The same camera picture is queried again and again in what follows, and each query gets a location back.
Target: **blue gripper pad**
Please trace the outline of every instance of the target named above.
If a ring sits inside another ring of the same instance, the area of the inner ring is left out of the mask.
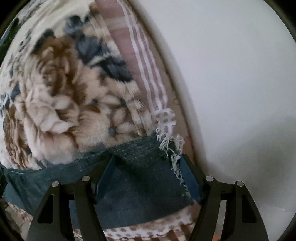
[[[201,186],[195,179],[190,167],[188,166],[185,158],[181,156],[180,159],[180,170],[185,180],[185,184],[188,187],[188,190],[191,194],[193,200],[195,200],[198,204],[202,203],[202,197],[200,195]]]

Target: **metal screw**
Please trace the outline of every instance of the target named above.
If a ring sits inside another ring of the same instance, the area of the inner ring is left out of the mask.
[[[237,185],[238,185],[239,187],[243,187],[243,186],[244,186],[244,183],[243,183],[242,181],[237,181]]]
[[[82,178],[82,181],[83,181],[83,182],[88,182],[90,179],[91,179],[91,178],[90,178],[89,176],[84,176],[84,177]]]
[[[52,183],[52,187],[53,188],[57,187],[58,185],[59,185],[59,182],[57,182],[57,181],[55,181],[55,182]]]
[[[212,182],[214,180],[214,178],[212,176],[206,176],[205,179],[208,181],[208,182]]]

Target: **white fringe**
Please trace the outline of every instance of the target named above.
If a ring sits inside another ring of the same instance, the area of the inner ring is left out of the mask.
[[[177,135],[177,137],[173,137],[171,134],[164,132],[164,128],[160,127],[159,120],[157,121],[158,121],[158,126],[156,129],[156,137],[157,137],[157,140],[160,142],[159,149],[161,149],[162,151],[165,151],[167,157],[169,157],[168,151],[172,152],[172,155],[170,156],[170,160],[172,162],[172,170],[174,171],[174,174],[176,175],[177,179],[180,181],[181,185],[185,188],[186,195],[191,197],[189,190],[183,179],[181,170],[178,166],[178,161],[181,158],[185,141],[183,137],[180,136],[179,134]],[[175,143],[176,150],[172,150],[171,148],[169,148],[169,144],[172,142]]]

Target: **silver pin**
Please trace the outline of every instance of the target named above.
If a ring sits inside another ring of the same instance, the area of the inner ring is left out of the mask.
[[[52,187],[53,188],[57,187],[58,185],[59,185],[59,182],[57,182],[57,181],[55,181],[55,182],[52,183]]]
[[[90,179],[91,179],[91,178],[90,178],[89,176],[84,176],[84,177],[82,178],[82,181],[83,181],[83,182],[88,182]]]
[[[243,187],[243,186],[244,186],[244,183],[243,183],[242,181],[237,181],[237,185],[238,185],[239,187]]]
[[[208,182],[212,182],[214,180],[214,178],[212,176],[206,176],[205,179],[208,181]]]

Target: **dark green fabric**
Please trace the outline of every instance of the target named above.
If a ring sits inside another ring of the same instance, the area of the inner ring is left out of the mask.
[[[118,157],[110,172],[103,197],[97,195],[95,209],[101,226],[123,227],[152,221],[179,211],[191,200],[171,170],[170,160],[159,150],[156,136],[145,137],[120,146],[108,148]],[[70,164],[60,164],[38,171],[5,169],[8,181],[4,198],[34,215],[43,195],[53,181],[61,184],[76,182],[97,164],[104,151],[88,153]],[[70,203],[72,222],[75,205]]]

